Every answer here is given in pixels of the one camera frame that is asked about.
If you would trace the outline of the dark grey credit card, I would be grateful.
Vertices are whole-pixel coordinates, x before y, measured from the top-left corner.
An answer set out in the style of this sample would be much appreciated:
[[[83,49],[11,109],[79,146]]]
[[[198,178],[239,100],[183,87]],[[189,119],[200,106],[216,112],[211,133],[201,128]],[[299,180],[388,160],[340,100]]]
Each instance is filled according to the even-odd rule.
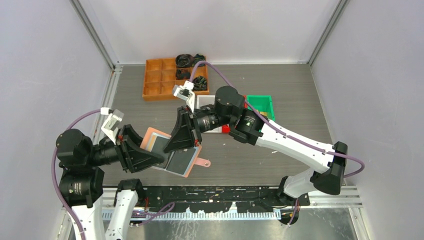
[[[151,151],[158,154],[165,153],[164,149],[167,146],[168,141],[169,139],[164,136],[156,136]]]

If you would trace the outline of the tan leather card holder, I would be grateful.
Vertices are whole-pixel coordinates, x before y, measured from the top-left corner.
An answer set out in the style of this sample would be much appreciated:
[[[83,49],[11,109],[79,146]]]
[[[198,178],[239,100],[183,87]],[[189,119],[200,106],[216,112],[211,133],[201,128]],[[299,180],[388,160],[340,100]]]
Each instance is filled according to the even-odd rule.
[[[140,147],[149,152],[160,154],[164,158],[162,163],[153,165],[152,169],[187,178],[193,166],[198,165],[205,168],[211,166],[211,162],[208,159],[199,157],[202,146],[165,153],[163,148],[170,137],[169,134],[153,127],[147,129]]]

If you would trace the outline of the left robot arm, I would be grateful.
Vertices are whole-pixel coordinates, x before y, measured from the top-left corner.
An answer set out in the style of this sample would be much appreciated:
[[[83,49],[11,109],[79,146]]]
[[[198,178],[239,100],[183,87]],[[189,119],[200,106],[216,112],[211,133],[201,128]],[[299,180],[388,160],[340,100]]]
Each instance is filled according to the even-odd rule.
[[[78,129],[67,129],[56,140],[53,159],[59,160],[63,173],[55,187],[60,200],[73,219],[77,240],[123,240],[134,207],[141,206],[146,193],[139,179],[121,180],[114,200],[110,228],[102,219],[103,165],[119,162],[125,172],[136,173],[164,162],[158,153],[141,148],[143,138],[130,124],[113,132],[114,140],[104,137],[94,145]]]

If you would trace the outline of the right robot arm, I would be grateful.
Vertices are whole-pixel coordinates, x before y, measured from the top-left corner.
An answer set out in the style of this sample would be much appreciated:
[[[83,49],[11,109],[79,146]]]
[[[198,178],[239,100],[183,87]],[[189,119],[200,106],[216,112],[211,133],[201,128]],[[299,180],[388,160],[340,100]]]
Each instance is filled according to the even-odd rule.
[[[177,120],[163,151],[174,152],[198,147],[201,134],[218,127],[229,126],[234,140],[269,148],[290,156],[309,169],[282,178],[277,198],[283,205],[291,205],[303,194],[320,191],[339,195],[343,183],[346,159],[342,156],[347,145],[342,142],[326,144],[288,131],[252,107],[246,108],[245,97],[232,86],[220,87],[214,103],[194,109],[194,92],[188,85],[175,85],[172,93],[185,100],[186,106],[177,109]]]

